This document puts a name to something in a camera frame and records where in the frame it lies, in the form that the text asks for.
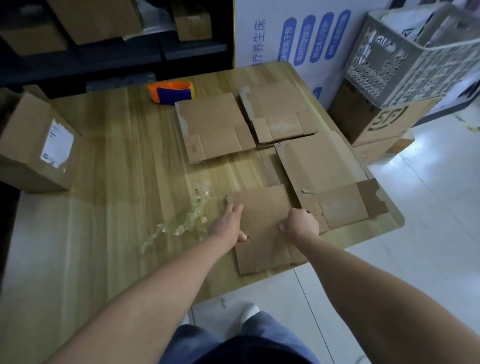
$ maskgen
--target wood grain tabletop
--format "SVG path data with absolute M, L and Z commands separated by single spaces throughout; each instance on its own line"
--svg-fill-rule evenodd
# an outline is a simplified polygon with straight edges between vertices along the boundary
M 198 98 L 225 92 L 238 98 L 238 87 L 289 80 L 314 113 L 318 132 L 339 132 L 289 63 L 187 79 Z M 70 191 L 21 194 L 0 295 L 5 364 L 46 359 L 111 298 L 195 245 L 196 233 L 161 233 L 145 254 L 140 251 L 157 224 L 183 222 L 195 179 L 212 185 L 214 198 L 205 210 L 210 221 L 224 209 L 228 193 L 289 184 L 274 148 L 189 164 L 175 107 L 153 103 L 145 85 L 59 98 L 52 105 L 83 135 L 84 148 Z M 324 237 L 345 248 L 401 227 L 403 216 L 383 190 L 379 194 L 389 214 Z M 208 274 L 195 302 L 289 268 L 240 276 L 232 250 Z

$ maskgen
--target orange object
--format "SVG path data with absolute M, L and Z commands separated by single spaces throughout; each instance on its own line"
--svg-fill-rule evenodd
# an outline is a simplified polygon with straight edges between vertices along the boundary
M 174 105 L 176 101 L 195 98 L 193 84 L 188 81 L 162 81 L 147 85 L 156 104 Z

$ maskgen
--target plastic crate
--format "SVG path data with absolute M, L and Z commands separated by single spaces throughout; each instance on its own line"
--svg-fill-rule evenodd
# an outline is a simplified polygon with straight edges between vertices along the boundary
M 427 9 L 432 15 L 414 40 L 381 22 L 393 12 Z M 346 78 L 375 106 L 387 108 L 446 94 L 479 61 L 480 20 L 466 10 L 439 3 L 373 11 L 347 61 Z

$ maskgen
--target person's right arm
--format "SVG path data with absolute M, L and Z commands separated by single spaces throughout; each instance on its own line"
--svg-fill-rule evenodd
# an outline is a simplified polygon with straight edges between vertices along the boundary
M 284 226 L 372 363 L 480 363 L 480 337 L 432 298 L 323 240 L 291 209 Z

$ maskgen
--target shoe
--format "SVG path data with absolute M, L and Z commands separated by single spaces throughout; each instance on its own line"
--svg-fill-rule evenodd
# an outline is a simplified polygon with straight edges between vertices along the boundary
M 188 325 L 190 323 L 190 317 L 186 314 L 183 319 L 180 321 L 179 326 Z
M 250 317 L 260 312 L 260 308 L 257 305 L 251 303 L 249 304 L 241 314 L 240 324 L 243 324 L 247 321 Z

